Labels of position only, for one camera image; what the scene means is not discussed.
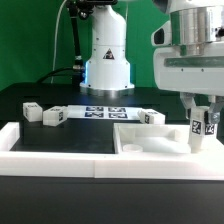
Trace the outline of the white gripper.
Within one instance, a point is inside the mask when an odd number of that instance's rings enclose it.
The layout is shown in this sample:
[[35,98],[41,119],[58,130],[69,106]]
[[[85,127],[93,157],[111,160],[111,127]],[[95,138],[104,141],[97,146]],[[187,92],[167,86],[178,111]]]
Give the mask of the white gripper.
[[208,97],[208,122],[219,123],[224,107],[224,46],[206,46],[202,56],[190,57],[181,57],[178,47],[158,48],[153,65],[159,89],[181,92],[187,119],[196,106],[195,94],[214,95]]

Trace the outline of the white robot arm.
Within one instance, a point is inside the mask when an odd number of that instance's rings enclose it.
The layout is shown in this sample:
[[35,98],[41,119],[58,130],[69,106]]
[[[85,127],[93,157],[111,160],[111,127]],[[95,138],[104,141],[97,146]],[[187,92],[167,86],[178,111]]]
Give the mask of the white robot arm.
[[[80,18],[93,18],[92,56],[79,66],[85,93],[131,92],[130,64],[125,57],[126,21],[112,6],[130,0],[73,0]],[[210,102],[205,121],[216,124],[224,108],[224,0],[151,0],[169,16],[151,35],[158,88],[178,91],[193,116],[194,97]]]

